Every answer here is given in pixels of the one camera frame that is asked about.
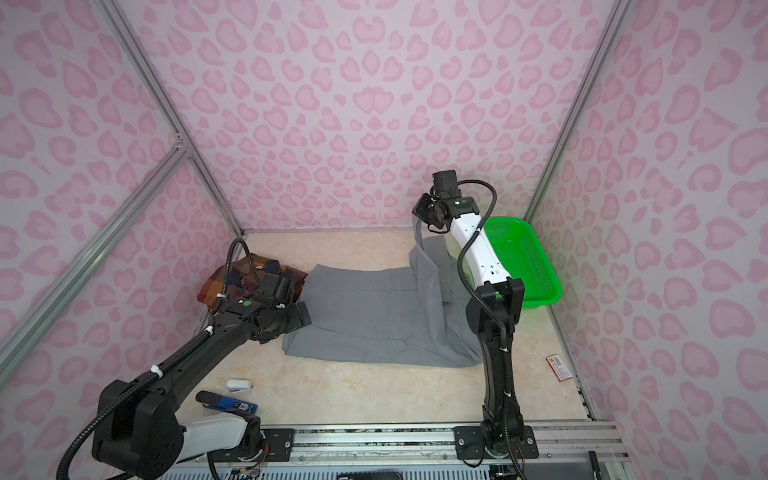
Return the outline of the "green plastic basket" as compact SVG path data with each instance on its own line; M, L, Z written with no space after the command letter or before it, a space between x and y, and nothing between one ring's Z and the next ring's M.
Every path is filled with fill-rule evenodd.
M525 286L523 307L554 305L563 290L533 227L512 217L490 218L484 231L504 268Z

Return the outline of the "grey long sleeve shirt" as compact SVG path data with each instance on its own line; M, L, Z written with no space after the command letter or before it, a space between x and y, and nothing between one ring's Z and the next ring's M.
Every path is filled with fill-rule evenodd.
M465 314L470 295L441 235L415 244L406 267L359 271L318 265L301 299L311 322L283 350L324 361L468 368L481 363Z

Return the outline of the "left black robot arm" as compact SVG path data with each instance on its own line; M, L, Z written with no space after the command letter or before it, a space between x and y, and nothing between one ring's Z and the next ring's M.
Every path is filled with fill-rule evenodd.
M259 420L231 408L208 420L182 423L177 411L197 385L247 342L266 344L310 325L306 304L291 282L267 274L241 297L219 294L210 323L169 358L131 382L115 380L101 393L92 457L140 479L157 479L175 464L216 450L255 456L262 448Z

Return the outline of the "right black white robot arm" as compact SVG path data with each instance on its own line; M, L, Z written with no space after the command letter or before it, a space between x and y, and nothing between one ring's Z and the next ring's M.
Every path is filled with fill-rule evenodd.
M483 448L499 458L514 459L514 441L524 438L524 420L516 398L512 349L525 286L502 265L485 232L498 199L495 188L478 179L460 180L454 170L432 175L432 187L412 213L438 234L449 234L461 247L459 280L470 298L469 328L479 340L485 376L481 431Z

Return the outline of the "folded plaid flannel shirt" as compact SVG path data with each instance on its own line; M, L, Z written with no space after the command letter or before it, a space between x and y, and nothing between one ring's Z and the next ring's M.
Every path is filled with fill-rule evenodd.
M250 263L245 257L231 264L227 278L225 266L222 265L204 282L197 294L197 301L211 310L219 294L224 293L229 298L246 296L259 288L267 273L287 278L293 287L293 300L299 298L308 276L307 272L253 253L250 254L250 259L255 273L251 272Z

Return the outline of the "small white device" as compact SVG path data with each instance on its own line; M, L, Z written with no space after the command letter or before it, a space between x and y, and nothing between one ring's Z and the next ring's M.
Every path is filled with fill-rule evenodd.
M246 392L252 389L252 382L246 379L229 379L226 389L229 393Z

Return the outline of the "blue black tool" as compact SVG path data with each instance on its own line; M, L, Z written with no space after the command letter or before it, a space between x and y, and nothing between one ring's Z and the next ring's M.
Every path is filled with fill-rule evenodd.
M205 390L199 391L195 396L195 400L204 408L218 412L253 416L258 410L258 405L255 403L238 400L233 397Z

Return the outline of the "red white label card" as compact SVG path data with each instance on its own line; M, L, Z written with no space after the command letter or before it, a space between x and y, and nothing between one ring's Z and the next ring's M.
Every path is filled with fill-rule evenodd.
M560 354L553 354L546 357L547 364L559 382L564 382L574 378L568 364Z

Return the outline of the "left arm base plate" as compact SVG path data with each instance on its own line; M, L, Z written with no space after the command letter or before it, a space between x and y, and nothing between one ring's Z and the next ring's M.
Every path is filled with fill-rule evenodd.
M266 463L288 462L291 458L296 430L291 428L262 429L264 437L261 449L251 456L237 456L235 449L216 450L211 457L216 463Z

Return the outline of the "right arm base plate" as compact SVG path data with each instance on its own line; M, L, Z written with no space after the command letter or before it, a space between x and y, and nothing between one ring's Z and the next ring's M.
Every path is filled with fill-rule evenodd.
M509 450L503 437L493 446L484 439L479 425L457 426L452 429L456 457L459 460L478 461L480 459L509 459ZM534 430L530 425L523 426L521 437L510 436L511 446L516 457L522 460L538 459L540 452Z

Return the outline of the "right corner aluminium post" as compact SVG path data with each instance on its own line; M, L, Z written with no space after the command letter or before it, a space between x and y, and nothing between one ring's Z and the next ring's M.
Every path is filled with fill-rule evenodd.
M542 175L531 197L531 202L523 217L529 224L535 221L536 215L545 202L547 191L554 181L554 177L565 157L566 149L577 132L580 120L587 110L590 99L607 68L611 55L616 49L626 25L631 20L636 5L637 1L631 0L613 2L607 21L598 37L595 50L586 64L558 136L544 165Z

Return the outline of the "corner aluminium post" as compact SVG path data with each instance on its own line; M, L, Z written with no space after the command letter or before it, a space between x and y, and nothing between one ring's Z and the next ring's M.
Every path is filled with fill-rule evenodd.
M554 177L565 157L566 149L577 132L580 120L587 110L590 99L607 68L611 55L616 49L626 25L631 20L636 5L637 1L631 0L613 2L607 21L598 37L595 50L586 64L558 136L544 165L542 175L531 197L531 202L523 217L529 224L535 221L536 215L545 202L547 191L554 181Z
M211 169L206 165L203 156L191 133L185 125L180 111L174 104L171 95L163 84L156 69L152 65L139 36L128 21L124 10L118 1L94 1L93 4L101 13L106 25L114 34L127 59L138 74L147 93L158 108L161 116L174 133L179 145L188 152L190 161L201 178L203 185L213 199L220 213L224 216L230 229L236 237L243 238L246 231L237 219L233 208L226 199L222 189L216 182Z

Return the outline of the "diagonal aluminium frame bar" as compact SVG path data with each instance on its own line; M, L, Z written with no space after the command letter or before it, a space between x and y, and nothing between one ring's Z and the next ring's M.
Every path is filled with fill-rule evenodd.
M70 262L63 274L21 318L1 346L1 384L6 385L42 342L53 324L83 290L176 171L187 159L181 141L166 155L91 241Z

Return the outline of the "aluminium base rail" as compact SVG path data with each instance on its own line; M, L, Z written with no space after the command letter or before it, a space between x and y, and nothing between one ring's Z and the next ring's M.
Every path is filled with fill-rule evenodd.
M419 470L422 476L434 470L451 479L634 479L636 473L617 427L608 421L554 420L529 424L537 440L538 459L459 460L452 429L481 423L348 423L262 425L267 428L296 430L288 462L216 463L209 452L181 461L208 465L215 478L236 479L257 476L279 477L283 473L351 474L384 471L390 476L400 471Z

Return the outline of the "left corner aluminium post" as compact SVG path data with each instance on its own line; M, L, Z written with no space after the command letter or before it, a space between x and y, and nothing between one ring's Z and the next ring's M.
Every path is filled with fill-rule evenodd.
M124 10L118 1L94 1L93 4L101 13L106 25L114 34L127 59L138 74L147 93L158 108L161 116L174 133L179 145L188 152L190 161L201 178L203 185L213 199L220 213L224 216L230 229L236 237L243 238L246 231L237 219L233 208L226 199L222 189L216 182L211 169L206 165L203 156L191 133L185 125L180 111L174 104L171 95L163 84L156 69L152 65L139 36L128 21Z

